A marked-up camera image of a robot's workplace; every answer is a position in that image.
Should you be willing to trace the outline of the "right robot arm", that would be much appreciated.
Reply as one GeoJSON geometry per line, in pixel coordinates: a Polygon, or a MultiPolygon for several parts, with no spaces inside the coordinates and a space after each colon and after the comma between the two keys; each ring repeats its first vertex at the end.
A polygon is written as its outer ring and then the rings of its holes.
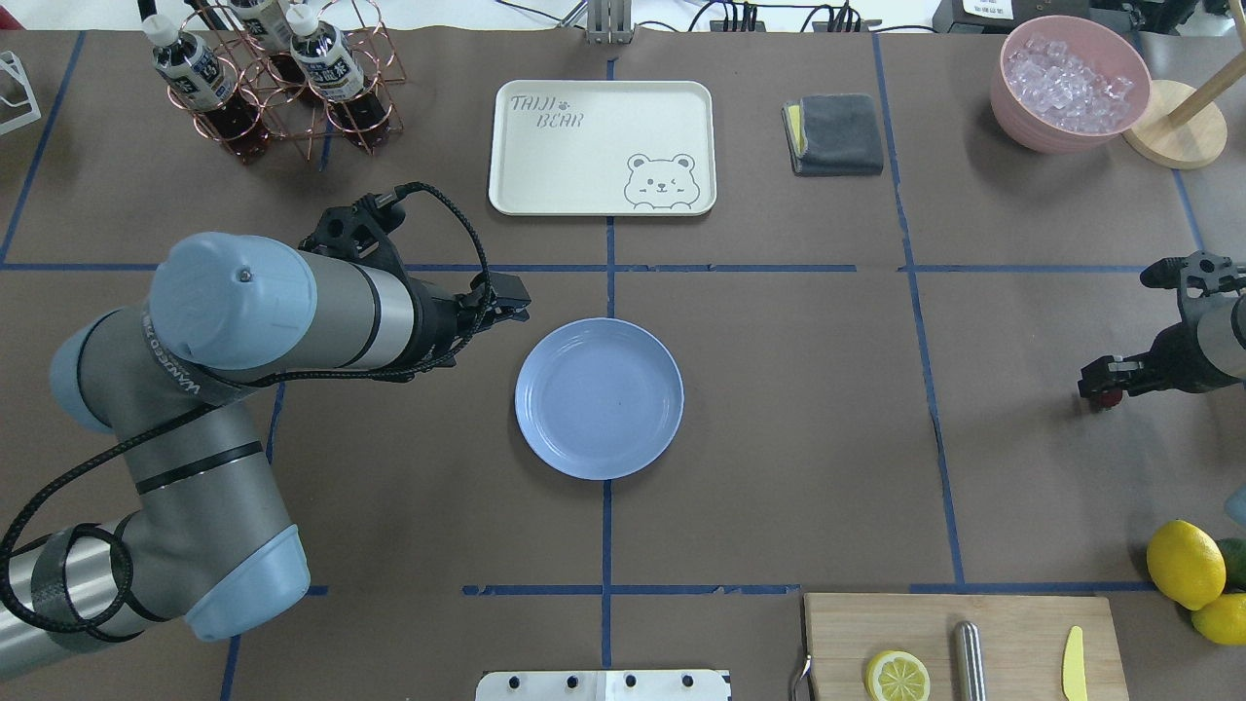
{"type": "Polygon", "coordinates": [[[1244,298],[1196,299],[1197,313],[1158,332],[1153,346],[1133,356],[1104,355],[1082,369],[1078,391],[1094,408],[1111,408],[1125,395],[1175,388],[1184,393],[1242,385],[1244,298]]]}

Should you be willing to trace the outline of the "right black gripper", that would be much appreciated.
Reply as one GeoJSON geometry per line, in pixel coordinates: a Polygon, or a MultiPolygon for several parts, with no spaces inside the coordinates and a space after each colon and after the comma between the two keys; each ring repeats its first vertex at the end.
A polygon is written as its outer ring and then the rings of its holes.
{"type": "Polygon", "coordinates": [[[1145,354],[1136,355],[1135,360],[1104,355],[1087,364],[1078,380],[1078,391],[1085,400],[1093,393],[1113,388],[1121,390],[1125,395],[1136,374],[1135,395],[1169,388],[1184,393],[1207,393],[1219,388],[1219,369],[1202,355],[1196,332],[1187,325],[1171,325],[1158,332],[1153,346],[1145,354]]]}

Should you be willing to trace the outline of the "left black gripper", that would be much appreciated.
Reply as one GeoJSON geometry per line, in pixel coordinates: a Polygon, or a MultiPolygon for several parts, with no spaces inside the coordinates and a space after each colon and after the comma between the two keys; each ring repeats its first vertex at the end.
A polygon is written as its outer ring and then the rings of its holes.
{"type": "Polygon", "coordinates": [[[527,322],[532,303],[525,283],[510,274],[473,276],[470,293],[454,294],[432,281],[414,279],[420,305],[417,347],[424,355],[415,372],[454,367],[455,345],[462,346],[477,332],[498,322],[527,322]]]}

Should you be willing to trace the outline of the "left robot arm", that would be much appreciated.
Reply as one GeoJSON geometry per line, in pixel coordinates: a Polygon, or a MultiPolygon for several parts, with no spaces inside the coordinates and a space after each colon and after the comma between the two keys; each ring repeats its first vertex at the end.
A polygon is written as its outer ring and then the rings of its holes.
{"type": "Polygon", "coordinates": [[[407,276],[386,235],[176,244],[143,303],[100,315],[54,356],[55,398],[116,436],[140,507],[17,547],[72,474],[22,507],[2,537],[2,679],[174,618],[223,642],[293,608],[312,586],[307,552],[245,396],[293,376],[404,382],[525,319],[530,300],[493,271],[464,294],[407,276]]]}

